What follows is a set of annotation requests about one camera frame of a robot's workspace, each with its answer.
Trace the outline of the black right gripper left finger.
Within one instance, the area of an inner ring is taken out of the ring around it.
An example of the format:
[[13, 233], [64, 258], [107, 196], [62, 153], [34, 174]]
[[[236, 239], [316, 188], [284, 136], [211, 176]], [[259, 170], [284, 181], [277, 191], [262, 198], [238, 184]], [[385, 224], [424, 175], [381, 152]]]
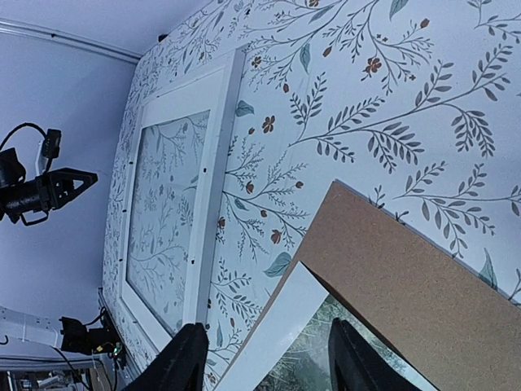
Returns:
[[208, 336], [202, 323], [188, 323], [164, 347], [127, 391], [203, 389]]

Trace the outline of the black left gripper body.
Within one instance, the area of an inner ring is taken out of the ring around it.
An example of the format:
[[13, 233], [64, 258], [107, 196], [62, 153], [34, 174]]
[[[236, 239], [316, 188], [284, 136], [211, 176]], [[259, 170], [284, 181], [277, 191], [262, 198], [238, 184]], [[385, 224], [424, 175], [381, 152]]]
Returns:
[[[49, 217], [50, 191], [40, 177], [29, 182], [19, 182], [10, 187], [1, 189], [1, 218], [8, 217], [16, 224], [39, 224]], [[43, 217], [28, 221], [24, 213], [32, 211], [42, 212]]]

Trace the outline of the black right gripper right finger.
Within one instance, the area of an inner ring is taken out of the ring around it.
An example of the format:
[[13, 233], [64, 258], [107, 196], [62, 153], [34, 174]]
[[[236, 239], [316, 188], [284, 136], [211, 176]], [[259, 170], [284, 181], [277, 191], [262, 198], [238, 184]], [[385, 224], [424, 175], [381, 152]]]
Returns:
[[347, 320], [333, 319], [328, 354], [333, 390], [411, 390]]

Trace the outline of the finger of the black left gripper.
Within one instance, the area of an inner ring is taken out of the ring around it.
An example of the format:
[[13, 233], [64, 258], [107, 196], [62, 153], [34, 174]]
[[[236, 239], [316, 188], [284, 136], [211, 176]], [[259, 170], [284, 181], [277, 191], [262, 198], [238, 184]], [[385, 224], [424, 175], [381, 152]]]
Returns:
[[75, 200], [98, 181], [98, 175], [63, 168], [38, 177], [38, 195], [42, 210], [57, 210]]

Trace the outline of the landscape photo print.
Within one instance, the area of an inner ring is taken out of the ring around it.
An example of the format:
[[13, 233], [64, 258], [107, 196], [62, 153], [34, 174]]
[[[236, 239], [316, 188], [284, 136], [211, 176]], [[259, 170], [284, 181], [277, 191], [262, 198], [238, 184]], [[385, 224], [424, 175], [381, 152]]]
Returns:
[[334, 319], [348, 321], [393, 373], [421, 390], [433, 385], [339, 303], [300, 262], [243, 344], [219, 390], [330, 390], [328, 340]]

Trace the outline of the white picture frame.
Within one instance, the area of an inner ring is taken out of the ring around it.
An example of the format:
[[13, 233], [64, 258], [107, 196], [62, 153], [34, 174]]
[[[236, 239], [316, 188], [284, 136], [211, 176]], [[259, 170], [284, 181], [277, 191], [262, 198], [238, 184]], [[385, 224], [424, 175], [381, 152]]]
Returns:
[[[209, 297], [210, 279], [212, 276], [212, 264], [215, 253], [215, 241], [217, 233], [217, 223], [219, 219], [221, 193], [225, 181], [225, 169], [228, 158], [231, 135], [233, 133], [233, 124], [235, 118], [235, 109], [238, 103], [239, 86], [242, 78], [242, 71], [245, 62], [246, 51], [239, 47], [222, 55], [221, 57], [211, 61], [199, 69], [189, 72], [177, 81], [170, 82], [166, 86], [158, 89], [155, 93], [161, 92], [163, 88], [177, 86], [186, 80], [196, 77], [199, 74], [212, 72], [218, 69], [225, 71], [224, 90], [221, 93], [217, 108], [215, 110], [216, 120], [212, 126], [214, 130], [218, 130], [219, 134], [212, 136], [210, 145], [210, 160], [213, 168], [208, 174], [200, 174], [199, 178], [203, 179], [203, 187], [197, 192], [201, 203], [200, 209], [195, 212], [195, 219], [201, 223], [202, 231], [197, 234], [195, 242], [190, 246], [192, 254], [189, 257], [189, 266], [186, 277], [185, 290], [185, 309], [183, 315], [183, 325], [188, 323], [204, 323], [207, 319], [207, 301]], [[125, 196], [122, 200], [122, 218], [121, 218], [121, 245], [118, 253], [120, 259], [119, 279], [116, 292], [116, 306], [129, 319], [130, 331], [125, 335], [126, 340], [136, 338], [142, 347], [149, 350], [152, 354], [159, 351], [149, 347], [144, 338], [137, 334], [137, 324], [131, 319], [129, 311], [120, 300], [120, 289], [123, 277], [123, 247], [126, 243], [125, 238], [125, 218], [126, 197], [129, 191], [129, 175], [136, 150], [136, 132], [142, 105], [152, 97], [155, 93], [145, 98], [138, 107], [138, 116], [133, 132], [132, 150], [129, 157], [129, 163], [125, 174]]]

